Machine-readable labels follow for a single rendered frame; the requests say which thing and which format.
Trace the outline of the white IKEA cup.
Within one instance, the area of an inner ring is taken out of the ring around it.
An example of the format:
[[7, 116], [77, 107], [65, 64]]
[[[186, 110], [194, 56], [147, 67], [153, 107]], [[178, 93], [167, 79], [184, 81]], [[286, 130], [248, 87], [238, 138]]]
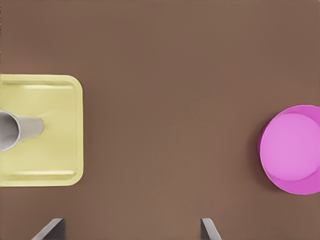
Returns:
[[0, 152], [41, 135], [44, 129], [45, 124], [39, 117], [0, 110]]

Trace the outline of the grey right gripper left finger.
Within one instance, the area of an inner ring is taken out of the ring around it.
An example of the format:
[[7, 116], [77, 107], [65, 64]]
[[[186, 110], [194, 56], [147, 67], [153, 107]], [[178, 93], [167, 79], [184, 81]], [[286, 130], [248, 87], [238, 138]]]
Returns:
[[66, 221], [54, 218], [31, 240], [66, 240]]

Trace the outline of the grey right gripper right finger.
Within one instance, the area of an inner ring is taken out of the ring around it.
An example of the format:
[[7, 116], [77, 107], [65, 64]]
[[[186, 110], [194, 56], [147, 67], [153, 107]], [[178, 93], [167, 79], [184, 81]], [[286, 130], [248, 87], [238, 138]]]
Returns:
[[200, 240], [221, 240], [221, 236], [211, 218], [200, 219]]

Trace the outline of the pink bowl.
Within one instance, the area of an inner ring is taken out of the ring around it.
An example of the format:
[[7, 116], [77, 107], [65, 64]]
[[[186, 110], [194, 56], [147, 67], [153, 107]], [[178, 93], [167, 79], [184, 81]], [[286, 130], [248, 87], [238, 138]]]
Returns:
[[257, 149], [265, 174], [279, 189], [320, 193], [320, 106], [296, 105], [278, 113], [262, 129]]

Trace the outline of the pale yellow tray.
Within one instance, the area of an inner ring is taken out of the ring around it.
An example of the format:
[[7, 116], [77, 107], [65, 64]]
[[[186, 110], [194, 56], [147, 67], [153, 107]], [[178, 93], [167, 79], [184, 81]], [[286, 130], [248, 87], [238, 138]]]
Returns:
[[83, 89], [76, 78], [1, 74], [0, 110], [44, 122], [41, 135], [0, 151], [0, 187], [71, 186], [81, 179]]

